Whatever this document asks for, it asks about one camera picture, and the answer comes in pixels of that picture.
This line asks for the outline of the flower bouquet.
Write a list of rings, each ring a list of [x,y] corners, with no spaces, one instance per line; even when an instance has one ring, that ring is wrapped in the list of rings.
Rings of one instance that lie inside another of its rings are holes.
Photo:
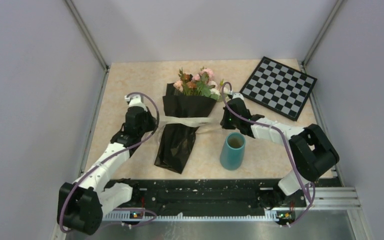
[[[210,68],[202,67],[196,74],[179,69],[178,80],[166,85],[162,97],[163,128],[154,165],[181,174],[198,128],[212,122],[209,115],[221,99],[221,86]]]

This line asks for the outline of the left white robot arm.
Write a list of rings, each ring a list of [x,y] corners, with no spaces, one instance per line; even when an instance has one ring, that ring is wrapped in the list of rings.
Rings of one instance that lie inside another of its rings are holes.
[[[126,183],[107,187],[115,171],[130,159],[142,143],[148,140],[160,123],[160,112],[153,116],[144,104],[130,106],[125,122],[111,137],[104,153],[74,182],[65,182],[59,189],[57,224],[63,233],[78,231],[93,235],[103,218],[119,205],[134,207],[140,193]]]

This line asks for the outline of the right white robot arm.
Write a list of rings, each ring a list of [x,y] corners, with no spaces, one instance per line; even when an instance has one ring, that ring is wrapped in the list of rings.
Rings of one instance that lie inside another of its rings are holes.
[[[295,192],[314,183],[340,160],[338,152],[317,124],[292,126],[263,115],[252,115],[240,97],[226,102],[223,109],[222,128],[238,129],[243,135],[268,140],[285,148],[292,170],[277,183],[278,189],[273,192],[273,200],[279,206],[287,206]]]

